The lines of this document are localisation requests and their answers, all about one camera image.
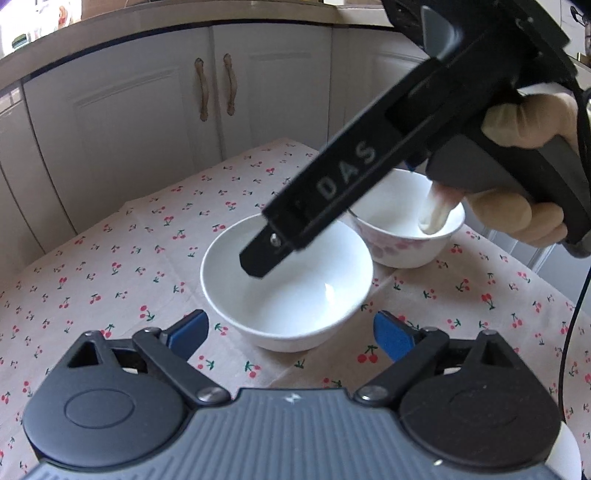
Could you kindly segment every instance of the finger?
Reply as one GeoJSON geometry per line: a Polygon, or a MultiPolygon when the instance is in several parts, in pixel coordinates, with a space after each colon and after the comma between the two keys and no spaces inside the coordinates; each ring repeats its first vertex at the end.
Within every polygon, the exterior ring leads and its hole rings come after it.
{"type": "Polygon", "coordinates": [[[496,105],[487,110],[482,132],[502,147],[521,148],[538,148],[561,135],[578,152],[577,102],[566,93],[542,93],[519,105],[496,105]]]}
{"type": "Polygon", "coordinates": [[[463,198],[463,191],[433,182],[419,211],[418,227],[427,235],[437,233],[463,198]]]}
{"type": "Polygon", "coordinates": [[[518,193],[489,190],[467,197],[474,215],[488,228],[512,234],[531,222],[531,206],[518,193]]]}
{"type": "Polygon", "coordinates": [[[552,244],[557,244],[566,238],[566,234],[568,230],[566,229],[566,225],[561,223],[558,227],[552,230],[548,235],[543,236],[542,238],[538,238],[532,242],[529,242],[529,245],[536,248],[545,248],[549,247],[552,244]]]}
{"type": "Polygon", "coordinates": [[[555,203],[537,203],[531,207],[530,224],[511,236],[529,244],[549,235],[564,220],[564,212],[555,203]]]}

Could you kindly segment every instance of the cherry print tablecloth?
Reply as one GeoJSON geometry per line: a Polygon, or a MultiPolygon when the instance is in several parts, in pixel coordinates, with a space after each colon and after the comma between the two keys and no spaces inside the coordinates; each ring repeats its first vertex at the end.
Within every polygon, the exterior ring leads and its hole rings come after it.
{"type": "MultiPolygon", "coordinates": [[[[23,409],[82,332],[126,337],[148,325],[166,328],[196,308],[208,312],[210,333],[190,363],[233,393],[254,386],[354,390],[390,363],[372,335],[373,315],[388,309],[411,326],[435,325],[460,338],[500,331],[556,398],[573,305],[467,227],[423,268],[376,265],[360,310],[312,351],[254,348],[216,315],[199,283],[206,248],[229,225],[259,212],[313,156],[290,140],[255,148],[127,203],[0,288],[1,480],[17,480],[35,466],[22,431],[23,409]]],[[[576,329],[565,406],[585,466],[591,461],[589,318],[581,315],[576,329]]]]}

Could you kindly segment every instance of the screw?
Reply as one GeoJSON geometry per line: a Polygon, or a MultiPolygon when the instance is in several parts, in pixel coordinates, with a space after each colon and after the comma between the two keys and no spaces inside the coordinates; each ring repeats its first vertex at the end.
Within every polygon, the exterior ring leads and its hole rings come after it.
{"type": "Polygon", "coordinates": [[[230,400],[230,394],[222,387],[206,387],[197,392],[197,398],[203,403],[217,405],[230,400]]]}
{"type": "Polygon", "coordinates": [[[357,390],[357,395],[365,401],[379,402],[388,398],[389,392],[381,385],[365,385],[357,390]]]}
{"type": "Polygon", "coordinates": [[[144,332],[151,333],[152,335],[158,336],[160,334],[160,332],[162,332],[162,330],[160,330],[158,327],[146,327],[144,329],[144,332]]]}
{"type": "Polygon", "coordinates": [[[281,246],[281,239],[277,236],[276,233],[271,234],[271,245],[275,248],[279,248],[281,246]]]}

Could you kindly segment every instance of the cabinet door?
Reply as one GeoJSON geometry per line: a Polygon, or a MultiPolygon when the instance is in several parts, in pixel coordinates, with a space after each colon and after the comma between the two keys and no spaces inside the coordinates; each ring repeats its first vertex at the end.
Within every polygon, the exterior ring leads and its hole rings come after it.
{"type": "Polygon", "coordinates": [[[335,30],[329,135],[426,58],[426,53],[401,33],[335,30]]]}
{"type": "Polygon", "coordinates": [[[12,95],[19,101],[0,115],[0,164],[29,227],[49,252],[72,238],[74,230],[39,154],[19,92],[12,95]]]}
{"type": "Polygon", "coordinates": [[[330,40],[313,25],[213,27],[225,158],[281,137],[326,143],[330,40]]]}
{"type": "MultiPolygon", "coordinates": [[[[0,142],[12,135],[0,129],[0,142]]],[[[0,172],[0,283],[10,280],[23,268],[43,255],[43,250],[27,225],[0,172]]]]}
{"type": "Polygon", "coordinates": [[[220,161],[213,98],[200,119],[198,58],[213,90],[207,28],[104,48],[25,84],[41,154],[78,232],[220,161]]]}

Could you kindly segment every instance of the kitchen counter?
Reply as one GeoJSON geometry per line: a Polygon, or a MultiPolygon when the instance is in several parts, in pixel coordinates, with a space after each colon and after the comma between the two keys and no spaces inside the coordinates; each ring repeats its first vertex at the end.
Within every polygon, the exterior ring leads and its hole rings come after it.
{"type": "Polygon", "coordinates": [[[161,0],[83,20],[7,55],[0,60],[0,90],[120,38],[182,25],[256,20],[392,27],[380,5],[336,7],[300,0],[161,0]]]}

